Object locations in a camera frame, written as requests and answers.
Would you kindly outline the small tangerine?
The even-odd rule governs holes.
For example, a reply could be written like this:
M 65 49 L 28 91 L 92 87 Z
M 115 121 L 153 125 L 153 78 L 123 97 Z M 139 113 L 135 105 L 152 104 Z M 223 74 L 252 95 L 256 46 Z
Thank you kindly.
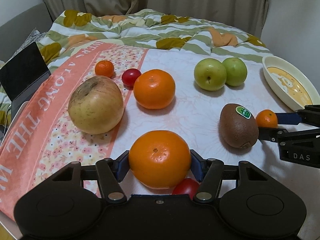
M 266 127 L 266 128 L 278 127 L 278 118 L 276 114 L 269 109 L 265 109 L 259 112 L 255 117 L 255 120 L 258 127 Z
M 95 65 L 94 71 L 96 75 L 102 75 L 111 78 L 114 75 L 114 65 L 108 60 L 99 61 Z

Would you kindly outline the red cherry tomato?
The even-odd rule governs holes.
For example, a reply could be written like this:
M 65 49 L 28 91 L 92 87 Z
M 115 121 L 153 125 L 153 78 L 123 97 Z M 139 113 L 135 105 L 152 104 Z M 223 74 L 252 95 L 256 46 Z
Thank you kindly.
M 127 87 L 133 87 L 135 84 L 135 81 L 137 80 L 137 78 L 141 76 L 141 72 L 140 70 L 136 69 L 136 68 L 131 68 L 126 70 L 122 76 L 121 76 L 121 80 L 123 82 L 123 84 Z
M 185 178 L 179 184 L 175 186 L 172 194 L 188 194 L 190 199 L 193 199 L 198 188 L 199 183 L 191 178 Z

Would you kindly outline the brown kiwi with sticker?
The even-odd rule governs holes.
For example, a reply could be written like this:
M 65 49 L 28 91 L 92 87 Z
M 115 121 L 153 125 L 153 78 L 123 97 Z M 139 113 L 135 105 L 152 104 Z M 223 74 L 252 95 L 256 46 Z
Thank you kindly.
M 252 113 L 236 103 L 224 105 L 220 113 L 219 132 L 233 148 L 250 148 L 258 140 L 259 129 Z

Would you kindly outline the large orange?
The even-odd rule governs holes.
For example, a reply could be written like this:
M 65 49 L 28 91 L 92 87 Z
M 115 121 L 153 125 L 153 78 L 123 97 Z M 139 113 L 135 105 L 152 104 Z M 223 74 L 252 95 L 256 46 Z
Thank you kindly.
M 186 141 L 167 131 L 149 131 L 140 136 L 129 150 L 131 172 L 151 189 L 175 187 L 188 174 L 191 153 Z
M 163 109 L 175 97 L 173 77 L 160 69 L 152 69 L 139 76 L 133 87 L 136 102 L 146 109 Z

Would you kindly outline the yellowish brown apple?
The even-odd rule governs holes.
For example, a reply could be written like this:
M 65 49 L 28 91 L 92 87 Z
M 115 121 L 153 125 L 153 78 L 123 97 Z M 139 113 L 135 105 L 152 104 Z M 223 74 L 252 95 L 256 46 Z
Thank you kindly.
M 117 126 L 124 114 L 124 100 L 109 77 L 94 76 L 73 92 L 68 103 L 69 117 L 80 131 L 102 134 Z

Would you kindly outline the green apple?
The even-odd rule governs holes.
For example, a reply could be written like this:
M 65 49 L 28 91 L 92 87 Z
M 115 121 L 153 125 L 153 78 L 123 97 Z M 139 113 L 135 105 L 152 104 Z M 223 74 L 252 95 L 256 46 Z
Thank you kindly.
M 222 64 L 227 72 L 227 85 L 238 87 L 245 82 L 247 77 L 247 67 L 241 59 L 237 57 L 230 57 L 225 59 Z
M 219 90 L 226 83 L 226 68 L 216 59 L 202 59 L 194 68 L 194 79 L 196 84 L 204 90 Z

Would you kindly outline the cream oval fruit bowl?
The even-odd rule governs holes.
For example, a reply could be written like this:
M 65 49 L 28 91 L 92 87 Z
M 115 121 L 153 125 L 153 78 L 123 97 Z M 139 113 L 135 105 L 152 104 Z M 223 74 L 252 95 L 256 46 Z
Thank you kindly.
M 319 104 L 319 93 L 294 65 L 277 56 L 263 57 L 264 77 L 280 100 L 291 110 Z

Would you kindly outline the pink floral tablecloth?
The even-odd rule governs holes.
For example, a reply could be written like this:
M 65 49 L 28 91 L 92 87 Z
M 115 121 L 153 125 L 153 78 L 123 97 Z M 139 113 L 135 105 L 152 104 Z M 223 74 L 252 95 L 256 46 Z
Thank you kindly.
M 69 118 L 69 97 L 78 85 L 94 76 L 95 64 L 103 59 L 114 63 L 119 87 L 126 67 L 169 73 L 176 84 L 173 102 L 161 110 L 148 110 L 138 105 L 131 91 L 122 89 L 125 112 L 120 124 L 106 134 L 82 133 Z M 217 158 L 226 164 L 250 161 L 299 195 L 307 207 L 307 222 L 319 225 L 318 169 L 281 161 L 275 143 L 258 141 L 252 148 L 237 150 L 219 136 L 220 113 L 227 103 L 240 104 L 252 114 L 263 109 L 287 111 L 264 81 L 262 64 L 247 64 L 243 87 L 206 92 L 194 82 L 194 67 L 201 59 L 193 53 L 97 41 L 61 60 L 1 146 L 1 211 L 12 217 L 21 196 L 67 163 L 93 165 L 105 157 L 116 158 L 144 133 L 161 129 L 179 134 L 204 158 Z

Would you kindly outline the black laptop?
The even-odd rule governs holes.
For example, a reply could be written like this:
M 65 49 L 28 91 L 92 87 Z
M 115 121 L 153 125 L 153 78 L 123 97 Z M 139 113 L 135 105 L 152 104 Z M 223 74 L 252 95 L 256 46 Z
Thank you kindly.
M 51 75 L 36 42 L 25 47 L 1 68 L 1 85 L 11 101 L 11 116 L 29 101 Z

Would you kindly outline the green striped floral quilt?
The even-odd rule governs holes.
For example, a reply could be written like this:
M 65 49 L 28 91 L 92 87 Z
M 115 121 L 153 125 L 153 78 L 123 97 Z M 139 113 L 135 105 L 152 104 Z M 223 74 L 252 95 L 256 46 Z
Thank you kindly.
M 271 53 L 259 38 L 236 27 L 167 15 L 152 9 L 101 17 L 65 10 L 36 44 L 48 68 L 54 71 L 76 47 L 97 40 L 149 49 L 238 57 L 257 63 Z

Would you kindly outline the patterned grey pillow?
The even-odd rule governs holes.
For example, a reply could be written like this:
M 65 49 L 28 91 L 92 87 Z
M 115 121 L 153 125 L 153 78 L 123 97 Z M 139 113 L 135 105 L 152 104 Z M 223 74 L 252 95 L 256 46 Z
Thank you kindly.
M 14 52 L 12 57 L 15 57 L 20 51 L 25 49 L 27 46 L 29 46 L 33 42 L 39 42 L 41 39 L 45 37 L 47 32 L 41 33 L 39 30 L 34 28 L 31 33 L 28 35 L 28 37 L 25 39 L 25 41 L 22 43 L 22 45 Z

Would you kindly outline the grey sofa headboard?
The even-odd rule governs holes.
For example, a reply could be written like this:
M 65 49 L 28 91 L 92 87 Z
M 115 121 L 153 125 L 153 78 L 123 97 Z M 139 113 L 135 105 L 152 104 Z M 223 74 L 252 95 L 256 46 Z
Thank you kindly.
M 1 26 L 1 61 L 8 61 L 20 48 L 33 29 L 40 33 L 47 32 L 52 26 L 52 19 L 44 3 L 38 4 Z

